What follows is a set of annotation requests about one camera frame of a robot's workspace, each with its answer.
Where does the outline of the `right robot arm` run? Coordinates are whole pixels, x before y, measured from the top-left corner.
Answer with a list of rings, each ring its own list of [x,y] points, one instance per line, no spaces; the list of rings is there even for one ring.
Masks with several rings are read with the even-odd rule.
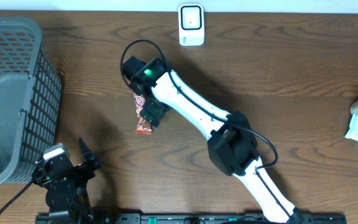
[[[170,109],[189,121],[206,139],[208,155],[224,174],[238,178],[274,223],[302,223],[301,212],[281,193],[257,152],[257,138],[272,143],[250,128],[244,114],[222,110],[192,90],[167,63],[153,58],[145,63],[135,56],[121,61],[124,81],[145,98],[139,114],[158,127]]]

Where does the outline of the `red Top chocolate bar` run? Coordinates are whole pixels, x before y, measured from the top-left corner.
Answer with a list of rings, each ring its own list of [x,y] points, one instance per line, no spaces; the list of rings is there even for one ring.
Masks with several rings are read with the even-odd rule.
[[[134,93],[134,100],[136,106],[136,113],[137,113],[137,126],[135,129],[136,134],[152,134],[152,127],[148,121],[146,121],[140,115],[140,111],[143,108],[145,103],[145,98],[142,95],[138,95]]]

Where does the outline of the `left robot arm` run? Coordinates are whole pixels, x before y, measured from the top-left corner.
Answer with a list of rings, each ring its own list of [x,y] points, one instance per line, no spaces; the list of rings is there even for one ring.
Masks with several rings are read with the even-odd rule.
[[[93,208],[86,189],[101,167],[99,159],[79,138],[84,161],[74,166],[63,144],[47,149],[36,162],[32,182],[47,189],[49,213],[36,217],[36,223],[114,223],[107,210]]]

